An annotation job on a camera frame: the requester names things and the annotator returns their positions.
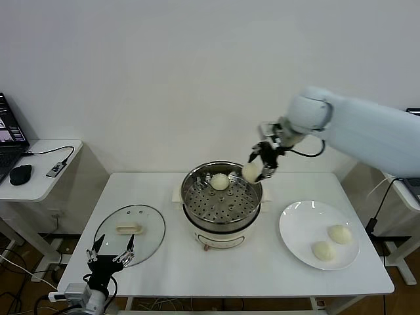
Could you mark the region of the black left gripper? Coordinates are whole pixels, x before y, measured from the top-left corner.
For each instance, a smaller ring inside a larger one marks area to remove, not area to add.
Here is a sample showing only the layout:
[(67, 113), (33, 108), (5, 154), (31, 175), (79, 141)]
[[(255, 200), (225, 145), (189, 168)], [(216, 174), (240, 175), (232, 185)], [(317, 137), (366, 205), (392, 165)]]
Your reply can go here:
[(91, 249), (86, 249), (88, 267), (91, 271), (88, 285), (90, 289), (97, 291), (107, 291), (113, 274), (122, 271), (123, 267), (127, 267), (135, 257), (134, 234), (131, 235), (126, 250), (117, 257), (115, 255), (98, 255), (104, 238), (105, 235), (101, 235), (94, 241)]

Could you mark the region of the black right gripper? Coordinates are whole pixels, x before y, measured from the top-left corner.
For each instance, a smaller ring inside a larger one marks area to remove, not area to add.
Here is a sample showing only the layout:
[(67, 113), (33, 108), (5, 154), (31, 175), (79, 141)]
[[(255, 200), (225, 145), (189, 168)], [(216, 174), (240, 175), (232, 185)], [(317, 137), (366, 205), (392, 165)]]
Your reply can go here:
[(277, 159), (279, 156), (284, 156), (285, 152), (286, 147), (283, 146), (281, 138), (278, 137), (261, 140), (252, 147), (248, 163), (253, 162), (260, 155), (263, 164), (261, 172), (257, 176), (257, 182), (269, 179), (275, 174), (278, 168)]

